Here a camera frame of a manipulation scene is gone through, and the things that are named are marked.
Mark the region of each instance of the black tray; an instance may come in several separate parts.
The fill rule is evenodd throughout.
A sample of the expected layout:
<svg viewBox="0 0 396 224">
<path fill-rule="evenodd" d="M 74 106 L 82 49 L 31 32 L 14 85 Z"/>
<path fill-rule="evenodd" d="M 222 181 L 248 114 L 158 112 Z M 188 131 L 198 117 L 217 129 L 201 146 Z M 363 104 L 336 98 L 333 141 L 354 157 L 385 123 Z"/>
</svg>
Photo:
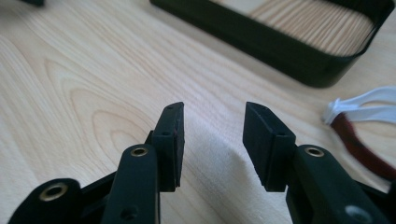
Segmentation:
<svg viewBox="0 0 396 224">
<path fill-rule="evenodd" d="M 312 87 L 335 84 L 367 50 L 394 9 L 392 0 L 328 0 L 367 16 L 373 30 L 361 50 L 350 56 L 325 53 L 209 0 L 150 0 L 286 75 Z"/>
</svg>

